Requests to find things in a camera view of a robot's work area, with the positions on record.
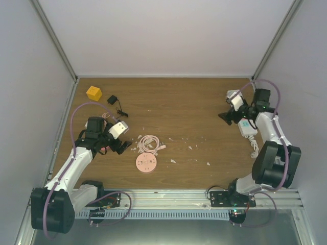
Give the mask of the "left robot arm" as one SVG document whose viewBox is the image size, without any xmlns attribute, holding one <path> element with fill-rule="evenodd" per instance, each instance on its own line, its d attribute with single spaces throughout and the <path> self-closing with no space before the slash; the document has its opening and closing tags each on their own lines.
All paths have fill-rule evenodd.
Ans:
<svg viewBox="0 0 327 245">
<path fill-rule="evenodd" d="M 128 131 L 124 121 L 110 123 L 102 117 L 90 117 L 86 128 L 73 142 L 72 151 L 62 166 L 44 187 L 31 193 L 31 226 L 35 230 L 66 234 L 73 226 L 76 213 L 87 205 L 100 206 L 105 202 L 103 183 L 85 181 L 78 190 L 74 187 L 86 167 L 97 154 L 108 150 L 122 154 L 130 141 L 119 137 Z"/>
</svg>

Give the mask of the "pink round power socket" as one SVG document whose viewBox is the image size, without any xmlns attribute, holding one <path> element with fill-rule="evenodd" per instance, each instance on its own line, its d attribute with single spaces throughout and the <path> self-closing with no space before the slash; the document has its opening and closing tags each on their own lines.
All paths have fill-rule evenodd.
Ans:
<svg viewBox="0 0 327 245">
<path fill-rule="evenodd" d="M 140 172 L 149 174 L 156 169 L 157 159 L 153 154 L 142 153 L 137 157 L 135 165 Z"/>
</svg>

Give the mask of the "black power adapter plug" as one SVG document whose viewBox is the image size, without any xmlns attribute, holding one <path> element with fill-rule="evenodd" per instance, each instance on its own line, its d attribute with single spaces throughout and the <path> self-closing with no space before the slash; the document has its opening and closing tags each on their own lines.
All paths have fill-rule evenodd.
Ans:
<svg viewBox="0 0 327 245">
<path fill-rule="evenodd" d="M 111 95 L 111 96 L 108 98 L 107 102 L 108 102 L 108 104 L 110 104 L 110 105 L 114 105 L 114 104 L 116 103 L 117 100 L 118 100 L 118 98 L 117 98 L 115 95 Z"/>
</svg>

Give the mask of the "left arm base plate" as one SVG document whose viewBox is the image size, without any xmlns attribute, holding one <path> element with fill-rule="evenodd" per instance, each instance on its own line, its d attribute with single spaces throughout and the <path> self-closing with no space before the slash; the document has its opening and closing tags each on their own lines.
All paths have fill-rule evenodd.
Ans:
<svg viewBox="0 0 327 245">
<path fill-rule="evenodd" d="M 109 196 L 95 202 L 92 204 L 88 204 L 87 207 L 100 207 L 104 209 L 109 209 L 109 208 L 116 208 L 120 206 L 120 201 L 121 201 L 121 193 L 117 193 L 117 191 L 110 191 L 110 190 L 105 190 L 104 195 L 110 194 Z"/>
</svg>

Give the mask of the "pink square plug adapter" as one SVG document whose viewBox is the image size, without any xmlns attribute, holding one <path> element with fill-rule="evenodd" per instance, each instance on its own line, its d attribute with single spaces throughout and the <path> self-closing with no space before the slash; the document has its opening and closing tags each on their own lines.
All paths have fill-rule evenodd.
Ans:
<svg viewBox="0 0 327 245">
<path fill-rule="evenodd" d="M 109 146 L 107 146 L 107 147 L 105 147 L 105 148 L 101 148 L 101 151 L 104 151 L 104 150 L 109 150 L 110 149 L 110 147 Z"/>
</svg>

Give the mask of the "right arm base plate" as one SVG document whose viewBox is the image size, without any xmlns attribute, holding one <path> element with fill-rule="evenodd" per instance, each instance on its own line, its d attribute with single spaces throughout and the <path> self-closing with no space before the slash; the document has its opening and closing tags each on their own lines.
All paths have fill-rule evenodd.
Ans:
<svg viewBox="0 0 327 245">
<path fill-rule="evenodd" d="M 209 200 L 212 207 L 221 208 L 246 208 L 255 207 L 256 202 L 249 196 L 237 192 L 230 194 L 226 190 L 213 190 L 209 192 Z"/>
</svg>

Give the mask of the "white power strip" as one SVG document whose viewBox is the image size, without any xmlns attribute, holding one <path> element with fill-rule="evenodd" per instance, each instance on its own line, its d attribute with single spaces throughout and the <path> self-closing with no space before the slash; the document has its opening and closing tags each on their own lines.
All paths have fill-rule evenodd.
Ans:
<svg viewBox="0 0 327 245">
<path fill-rule="evenodd" d="M 255 136 L 258 133 L 258 131 L 250 125 L 247 119 L 241 119 L 237 125 L 243 137 Z"/>
</svg>

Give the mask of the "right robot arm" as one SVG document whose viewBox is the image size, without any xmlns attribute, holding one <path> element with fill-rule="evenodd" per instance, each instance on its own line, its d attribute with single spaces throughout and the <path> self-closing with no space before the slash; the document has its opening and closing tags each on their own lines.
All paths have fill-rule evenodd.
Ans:
<svg viewBox="0 0 327 245">
<path fill-rule="evenodd" d="M 246 102 L 241 91 L 229 90 L 226 101 L 231 108 L 219 114 L 228 125 L 246 120 L 251 126 L 256 126 L 263 140 L 251 174 L 233 180 L 228 186 L 226 200 L 233 207 L 239 206 L 245 197 L 256 191 L 289 188 L 293 182 L 301 149 L 293 146 L 285 137 L 278 114 L 275 108 L 270 106 L 269 99 L 268 89 L 256 89 L 250 104 Z"/>
</svg>

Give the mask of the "yellow cube socket adapter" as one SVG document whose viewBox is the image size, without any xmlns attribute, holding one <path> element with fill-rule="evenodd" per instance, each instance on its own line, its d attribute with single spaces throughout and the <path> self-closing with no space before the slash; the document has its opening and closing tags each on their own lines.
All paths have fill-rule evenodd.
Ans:
<svg viewBox="0 0 327 245">
<path fill-rule="evenodd" d="M 102 91 L 98 87 L 90 86 L 86 91 L 86 95 L 90 100 L 98 102 L 102 97 Z"/>
</svg>

